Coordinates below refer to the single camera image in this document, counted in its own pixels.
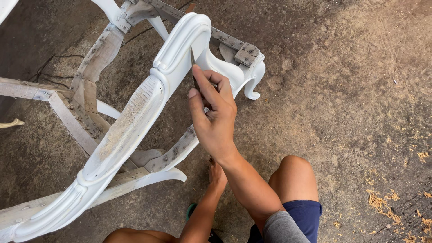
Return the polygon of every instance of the white painted chair frame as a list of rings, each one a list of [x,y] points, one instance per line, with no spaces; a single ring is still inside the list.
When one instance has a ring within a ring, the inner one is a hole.
[[[0,95],[50,102],[78,143],[91,154],[63,193],[1,210],[0,243],[22,242],[58,230],[86,209],[143,186],[167,179],[186,180],[174,166],[199,143],[193,125],[169,151],[135,149],[190,70],[190,46],[203,69],[230,79],[234,97],[245,86],[248,98],[259,98],[253,89],[265,72],[264,55],[256,47],[212,28],[207,16],[185,14],[159,0],[126,0],[120,8],[113,0],[92,1],[104,10],[111,23],[78,68],[71,89],[0,78]],[[177,23],[169,35],[160,16]],[[165,43],[150,75],[120,113],[96,100],[95,82],[117,55],[125,33],[143,19],[149,20]],[[213,56],[209,42],[219,44],[227,61]],[[110,126],[98,112],[116,122]]]

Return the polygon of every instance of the blue shorts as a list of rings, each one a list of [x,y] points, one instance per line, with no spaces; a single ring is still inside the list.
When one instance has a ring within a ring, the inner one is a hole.
[[[282,205],[306,238],[311,243],[316,243],[320,216],[323,213],[321,203],[310,200],[295,200]],[[251,227],[248,243],[264,243],[256,224]]]

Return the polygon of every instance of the forearm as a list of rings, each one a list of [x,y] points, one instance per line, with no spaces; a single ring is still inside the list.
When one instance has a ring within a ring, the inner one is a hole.
[[[210,184],[180,235],[180,242],[205,243],[209,239],[217,204],[225,187]]]
[[[237,150],[232,156],[216,162],[222,166],[235,198],[246,208],[260,231],[268,217],[285,210],[277,194]]]

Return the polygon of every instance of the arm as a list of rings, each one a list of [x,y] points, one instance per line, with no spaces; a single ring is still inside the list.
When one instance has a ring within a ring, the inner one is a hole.
[[[220,165],[213,163],[209,170],[210,185],[195,208],[180,235],[180,242],[205,243],[213,226],[215,210],[225,189],[227,179]]]
[[[266,219],[285,209],[277,194],[234,145],[237,107],[229,80],[214,71],[202,71],[198,65],[192,67],[192,72],[203,96],[197,89],[189,91],[189,108],[198,140],[223,168],[235,198],[262,231]],[[217,90],[209,80],[217,84]],[[210,111],[204,113],[204,106]]]

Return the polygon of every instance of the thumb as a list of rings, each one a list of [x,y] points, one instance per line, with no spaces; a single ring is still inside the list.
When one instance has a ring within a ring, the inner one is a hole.
[[[210,121],[204,113],[204,104],[200,92],[193,88],[189,91],[189,110],[192,114],[194,127],[207,125]]]

